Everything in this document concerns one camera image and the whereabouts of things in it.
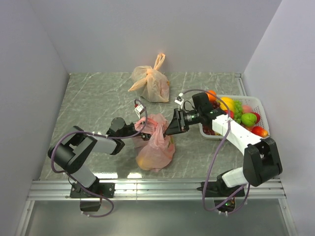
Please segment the pink plastic bag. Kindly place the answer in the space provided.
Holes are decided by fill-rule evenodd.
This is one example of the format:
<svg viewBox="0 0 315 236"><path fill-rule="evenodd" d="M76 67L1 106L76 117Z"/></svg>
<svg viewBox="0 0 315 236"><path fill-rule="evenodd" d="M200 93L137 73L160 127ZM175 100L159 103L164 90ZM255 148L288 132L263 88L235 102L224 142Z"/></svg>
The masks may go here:
<svg viewBox="0 0 315 236"><path fill-rule="evenodd" d="M151 137L147 141L141 137L132 138L137 152L136 162L142 170L158 172L172 161L175 153L174 139L172 136L163 135L168 121L162 114L149 115L146 126L143 126L144 121L145 117L142 117L135 124L135 130L142 130Z"/></svg>

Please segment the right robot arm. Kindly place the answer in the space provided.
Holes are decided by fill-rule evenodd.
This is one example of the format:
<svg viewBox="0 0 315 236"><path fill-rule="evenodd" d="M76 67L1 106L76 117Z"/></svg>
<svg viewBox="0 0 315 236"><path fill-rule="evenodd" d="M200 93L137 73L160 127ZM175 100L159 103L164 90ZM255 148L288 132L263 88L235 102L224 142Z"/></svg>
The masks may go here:
<svg viewBox="0 0 315 236"><path fill-rule="evenodd" d="M244 156L240 168L229 170L217 177L212 183L212 192L216 196L228 196L236 187L249 184L257 187L283 172L276 142L271 138L262 138L244 128L229 117L221 108L213 108L208 96L202 90L192 96L194 109L184 110L183 94L175 102L180 105L174 109L173 119L165 135L188 132L194 124L210 126L231 142Z"/></svg>

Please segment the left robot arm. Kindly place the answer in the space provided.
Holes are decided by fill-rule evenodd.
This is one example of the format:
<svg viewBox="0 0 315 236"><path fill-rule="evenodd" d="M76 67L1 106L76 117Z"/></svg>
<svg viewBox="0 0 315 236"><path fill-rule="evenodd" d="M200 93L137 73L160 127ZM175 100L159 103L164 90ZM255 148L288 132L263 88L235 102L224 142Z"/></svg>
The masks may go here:
<svg viewBox="0 0 315 236"><path fill-rule="evenodd" d="M148 133L138 133L134 124L126 124L123 118L115 118L106 135L90 135L78 126L70 129L67 136L59 145L50 147L48 156L54 153L54 163L59 165L67 174L71 175L78 182L73 184L73 191L83 192L87 197L93 198L96 195L109 197L99 179L85 165L85 161L92 152L102 152L109 155L118 154L125 146L125 137L136 137L148 141L151 137Z"/></svg>

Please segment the orange fake orange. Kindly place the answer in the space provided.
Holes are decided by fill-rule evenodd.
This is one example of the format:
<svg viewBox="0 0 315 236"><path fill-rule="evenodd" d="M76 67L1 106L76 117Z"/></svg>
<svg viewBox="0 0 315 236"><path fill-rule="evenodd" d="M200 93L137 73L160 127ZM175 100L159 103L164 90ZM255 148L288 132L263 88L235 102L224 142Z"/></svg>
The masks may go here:
<svg viewBox="0 0 315 236"><path fill-rule="evenodd" d="M206 94L210 102L215 102L217 100L217 94L213 90L207 91Z"/></svg>

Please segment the tied beige plastic bag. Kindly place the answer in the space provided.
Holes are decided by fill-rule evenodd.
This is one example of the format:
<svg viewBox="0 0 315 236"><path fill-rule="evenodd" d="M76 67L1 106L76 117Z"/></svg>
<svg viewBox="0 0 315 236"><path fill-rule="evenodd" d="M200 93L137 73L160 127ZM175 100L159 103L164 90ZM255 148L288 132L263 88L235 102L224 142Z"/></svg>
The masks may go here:
<svg viewBox="0 0 315 236"><path fill-rule="evenodd" d="M164 60L165 54L160 53L157 55L153 67L136 67L131 74L133 85L128 91L136 91L141 97L151 103L169 102L169 80L159 71Z"/></svg>

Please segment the yellow fake banana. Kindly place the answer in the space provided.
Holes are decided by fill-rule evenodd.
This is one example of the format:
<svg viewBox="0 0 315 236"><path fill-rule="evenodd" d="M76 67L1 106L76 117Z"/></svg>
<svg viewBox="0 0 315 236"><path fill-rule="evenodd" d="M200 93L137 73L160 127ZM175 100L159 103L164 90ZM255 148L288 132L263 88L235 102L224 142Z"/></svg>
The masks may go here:
<svg viewBox="0 0 315 236"><path fill-rule="evenodd" d="M222 102L220 102L220 108L222 110L227 110L229 108L230 111L235 111L235 103L234 100L229 97L221 97Z"/></svg>

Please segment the pink fake peach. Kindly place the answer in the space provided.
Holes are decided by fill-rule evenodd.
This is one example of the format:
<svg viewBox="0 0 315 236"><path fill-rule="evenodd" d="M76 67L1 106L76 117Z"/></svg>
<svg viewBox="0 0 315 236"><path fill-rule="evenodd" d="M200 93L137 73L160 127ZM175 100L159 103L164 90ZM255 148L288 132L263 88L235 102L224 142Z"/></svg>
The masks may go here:
<svg viewBox="0 0 315 236"><path fill-rule="evenodd" d="M243 113L252 113L253 112L253 109L251 106L249 105L242 105L242 109L243 109Z"/></svg>

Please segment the green fake guava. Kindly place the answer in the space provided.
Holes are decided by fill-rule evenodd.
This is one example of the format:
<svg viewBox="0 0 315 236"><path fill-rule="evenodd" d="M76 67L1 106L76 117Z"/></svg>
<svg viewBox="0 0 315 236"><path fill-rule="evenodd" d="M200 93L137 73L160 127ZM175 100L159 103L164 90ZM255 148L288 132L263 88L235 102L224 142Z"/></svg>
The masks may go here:
<svg viewBox="0 0 315 236"><path fill-rule="evenodd" d="M245 113L241 116L241 122L247 127L251 127L256 124L257 117L253 113Z"/></svg>

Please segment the red yellow fake pear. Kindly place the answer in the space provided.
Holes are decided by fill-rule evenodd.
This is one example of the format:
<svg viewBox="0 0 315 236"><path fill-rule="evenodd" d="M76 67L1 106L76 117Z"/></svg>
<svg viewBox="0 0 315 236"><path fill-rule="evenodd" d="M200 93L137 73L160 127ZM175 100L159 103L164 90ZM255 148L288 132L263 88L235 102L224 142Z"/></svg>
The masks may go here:
<svg viewBox="0 0 315 236"><path fill-rule="evenodd" d="M254 126L251 130L251 132L255 135L258 135L262 138L266 138L269 134L268 131L260 126Z"/></svg>

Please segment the dark red grape bunch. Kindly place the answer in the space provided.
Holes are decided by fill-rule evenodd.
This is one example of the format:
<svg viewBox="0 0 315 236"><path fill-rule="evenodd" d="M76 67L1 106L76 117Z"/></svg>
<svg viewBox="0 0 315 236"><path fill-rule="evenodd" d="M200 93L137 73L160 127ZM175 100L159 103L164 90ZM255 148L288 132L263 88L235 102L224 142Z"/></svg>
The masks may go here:
<svg viewBox="0 0 315 236"><path fill-rule="evenodd" d="M220 108L221 104L217 101L211 101L211 104L213 106L213 109Z"/></svg>

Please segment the green grape bunch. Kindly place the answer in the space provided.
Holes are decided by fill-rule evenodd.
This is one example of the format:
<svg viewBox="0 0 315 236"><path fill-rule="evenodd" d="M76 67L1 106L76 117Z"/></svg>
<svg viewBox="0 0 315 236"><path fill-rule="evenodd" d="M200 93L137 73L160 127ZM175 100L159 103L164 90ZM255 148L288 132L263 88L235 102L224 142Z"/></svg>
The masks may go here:
<svg viewBox="0 0 315 236"><path fill-rule="evenodd" d="M234 121L241 123L241 116L243 114L243 105L239 100L234 100Z"/></svg>

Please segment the white plastic fruit basket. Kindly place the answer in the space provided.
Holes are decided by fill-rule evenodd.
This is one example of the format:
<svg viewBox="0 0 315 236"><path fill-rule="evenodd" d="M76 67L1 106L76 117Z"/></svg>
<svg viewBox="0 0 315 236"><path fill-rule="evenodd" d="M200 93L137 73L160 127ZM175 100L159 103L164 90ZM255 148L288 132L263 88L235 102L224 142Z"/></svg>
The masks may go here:
<svg viewBox="0 0 315 236"><path fill-rule="evenodd" d="M257 117L257 121L256 124L251 126L251 127L247 127L245 125L242 124L242 122L240 123L242 126L244 126L246 129L248 129L249 131L252 130L252 128L254 126L260 126L262 128L264 128L265 130L268 131L268 134L270 134L269 132L269 125L267 122L267 118L263 109L263 106L260 102L260 100L258 98L255 97L250 97L250 96L237 96L237 95L218 95L219 98L221 97L229 97L233 100L239 100L242 102L242 105L249 105L252 107L253 109L253 114L256 115Z"/></svg>

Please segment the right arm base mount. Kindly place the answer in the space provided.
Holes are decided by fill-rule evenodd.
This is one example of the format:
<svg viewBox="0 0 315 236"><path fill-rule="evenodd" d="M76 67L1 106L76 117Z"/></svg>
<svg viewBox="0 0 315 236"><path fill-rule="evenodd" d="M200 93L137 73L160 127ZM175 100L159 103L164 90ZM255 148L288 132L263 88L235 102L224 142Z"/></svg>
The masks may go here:
<svg viewBox="0 0 315 236"><path fill-rule="evenodd" d="M210 181L207 183L204 197L202 197L202 204L205 208L205 198L227 198L232 196L229 200L227 200L223 205L218 207L221 203L220 200L214 201L215 210L224 213L232 213L236 210L236 197L245 197L244 187L242 185L237 185L232 188L228 188L225 186L224 182L217 181Z"/></svg>

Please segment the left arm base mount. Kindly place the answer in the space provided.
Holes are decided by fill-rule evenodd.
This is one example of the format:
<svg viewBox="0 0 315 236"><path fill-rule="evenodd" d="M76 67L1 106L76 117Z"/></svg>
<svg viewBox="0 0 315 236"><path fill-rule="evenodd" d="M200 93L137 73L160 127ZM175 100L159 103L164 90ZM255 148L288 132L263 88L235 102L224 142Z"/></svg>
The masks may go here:
<svg viewBox="0 0 315 236"><path fill-rule="evenodd" d="M70 191L70 199L80 200L80 210L83 213L92 213L100 210L102 201L107 201L111 205L110 212L114 209L111 199L114 197L115 184L94 183L89 188L82 187L79 183L73 183Z"/></svg>

